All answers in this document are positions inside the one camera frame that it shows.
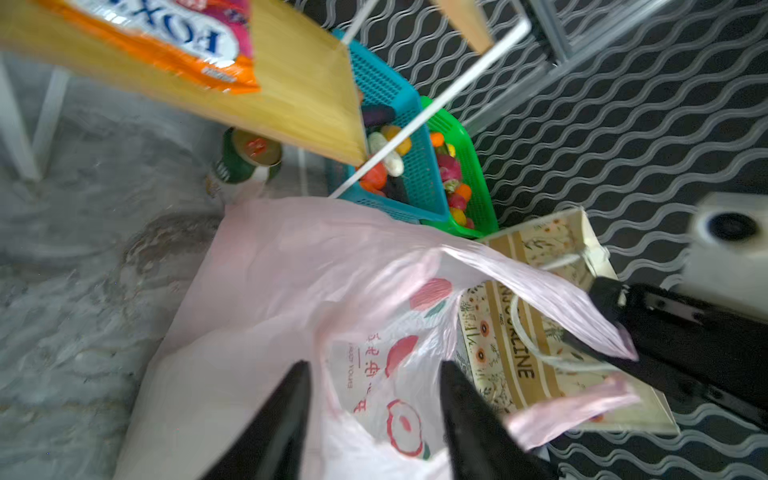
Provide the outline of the cream canvas tote bag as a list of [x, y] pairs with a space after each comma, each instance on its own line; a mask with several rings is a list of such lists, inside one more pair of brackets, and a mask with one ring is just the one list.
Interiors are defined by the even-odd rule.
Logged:
[[[616, 273], [581, 208], [505, 229], [483, 239], [503, 255], [550, 271], [587, 291]], [[474, 383], [503, 414], [553, 398], [575, 396], [610, 375], [597, 360], [568, 346], [564, 328], [496, 281], [467, 290], [459, 323]]]

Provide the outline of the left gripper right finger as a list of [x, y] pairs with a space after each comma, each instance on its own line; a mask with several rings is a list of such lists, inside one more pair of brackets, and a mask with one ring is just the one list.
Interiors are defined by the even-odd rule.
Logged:
[[440, 406], [455, 479], [556, 479], [555, 467], [525, 452], [453, 361], [439, 370]]

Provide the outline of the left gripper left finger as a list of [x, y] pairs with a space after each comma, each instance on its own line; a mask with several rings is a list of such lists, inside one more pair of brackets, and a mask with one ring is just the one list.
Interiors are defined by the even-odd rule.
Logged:
[[294, 363], [205, 479], [297, 479], [312, 399], [310, 363]]

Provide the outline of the pink plastic bag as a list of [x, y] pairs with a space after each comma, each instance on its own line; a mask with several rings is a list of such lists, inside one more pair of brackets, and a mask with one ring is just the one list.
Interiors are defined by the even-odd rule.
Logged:
[[462, 293], [488, 280], [637, 359], [584, 291], [481, 243], [327, 198], [231, 207], [146, 370], [116, 477], [202, 478], [306, 362], [301, 478], [453, 478], [439, 371]]

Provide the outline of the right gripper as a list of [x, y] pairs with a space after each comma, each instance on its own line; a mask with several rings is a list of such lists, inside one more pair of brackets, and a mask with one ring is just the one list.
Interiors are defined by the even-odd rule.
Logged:
[[644, 284], [597, 278], [590, 300], [629, 334], [635, 361], [566, 344], [680, 401], [706, 400], [767, 426], [767, 326], [726, 307]]

